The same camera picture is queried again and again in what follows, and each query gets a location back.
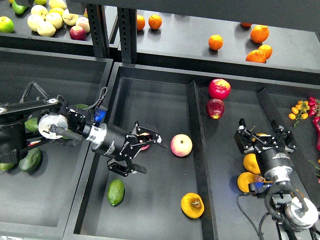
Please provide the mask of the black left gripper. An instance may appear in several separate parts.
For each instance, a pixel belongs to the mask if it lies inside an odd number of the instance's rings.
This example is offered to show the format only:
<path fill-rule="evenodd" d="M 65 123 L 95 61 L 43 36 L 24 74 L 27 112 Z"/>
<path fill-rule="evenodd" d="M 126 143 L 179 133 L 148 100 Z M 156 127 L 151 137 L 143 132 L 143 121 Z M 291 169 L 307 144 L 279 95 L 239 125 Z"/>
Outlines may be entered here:
<path fill-rule="evenodd" d="M 123 177 L 136 172 L 147 173 L 144 166 L 132 162 L 141 148 L 150 145 L 167 148 L 162 143 L 162 137 L 158 131 L 141 126 L 138 121 L 134 123 L 130 133 L 111 123 L 102 123 L 100 128 L 104 130 L 105 136 L 98 146 L 98 154 L 110 158 L 107 161 L 108 169 Z M 126 165 L 121 165 L 117 161 L 125 161 Z"/>

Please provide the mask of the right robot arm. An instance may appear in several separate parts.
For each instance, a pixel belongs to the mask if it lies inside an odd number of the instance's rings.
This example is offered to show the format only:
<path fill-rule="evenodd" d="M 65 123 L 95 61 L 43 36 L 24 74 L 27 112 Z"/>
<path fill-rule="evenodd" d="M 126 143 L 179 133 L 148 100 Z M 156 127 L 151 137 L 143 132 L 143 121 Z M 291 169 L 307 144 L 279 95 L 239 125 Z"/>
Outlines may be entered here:
<path fill-rule="evenodd" d="M 279 239 L 283 239 L 282 232 L 289 240 L 295 240 L 295 233 L 304 230 L 318 234 L 315 223 L 319 211 L 290 179 L 294 164 L 289 154 L 296 150 L 294 137 L 276 121 L 272 124 L 274 134 L 261 134 L 248 129 L 244 119 L 239 120 L 234 140 L 242 154 L 253 156 L 251 166 L 257 166 L 258 170 L 242 173 L 237 180 L 238 188 L 264 200 L 266 214 L 275 221 Z"/>

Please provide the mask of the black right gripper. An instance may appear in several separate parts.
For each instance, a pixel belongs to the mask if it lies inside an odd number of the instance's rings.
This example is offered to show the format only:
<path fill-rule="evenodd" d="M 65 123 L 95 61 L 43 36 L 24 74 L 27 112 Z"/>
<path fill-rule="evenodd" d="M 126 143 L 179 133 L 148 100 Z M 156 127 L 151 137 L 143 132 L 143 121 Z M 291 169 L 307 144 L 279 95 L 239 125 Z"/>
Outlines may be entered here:
<path fill-rule="evenodd" d="M 291 174 L 294 165 L 288 152 L 293 153 L 297 149 L 293 133 L 285 123 L 277 119 L 271 121 L 271 127 L 276 137 L 258 136 L 248 130 L 245 120 L 241 118 L 234 134 L 236 145 L 241 154 L 256 151 L 256 161 L 262 175 L 271 175 L 276 168 Z"/>

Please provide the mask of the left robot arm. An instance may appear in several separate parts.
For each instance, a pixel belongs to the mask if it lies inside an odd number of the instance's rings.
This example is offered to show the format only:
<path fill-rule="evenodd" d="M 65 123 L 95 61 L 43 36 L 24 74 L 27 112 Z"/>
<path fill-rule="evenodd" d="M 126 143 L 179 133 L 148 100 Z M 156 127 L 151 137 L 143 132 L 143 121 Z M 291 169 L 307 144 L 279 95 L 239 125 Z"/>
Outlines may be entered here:
<path fill-rule="evenodd" d="M 68 104 L 61 95 L 49 97 L 37 83 L 31 82 L 19 103 L 0 107 L 0 162 L 19 164 L 32 149 L 67 138 L 74 142 L 90 141 L 92 151 L 107 157 L 108 169 L 118 175 L 146 174 L 146 168 L 133 163 L 133 159 L 141 148 L 161 145 L 161 136 L 138 122 L 129 132 L 91 119 L 90 110 L 98 109 L 107 91 L 103 87 L 93 105 L 80 109 Z"/>

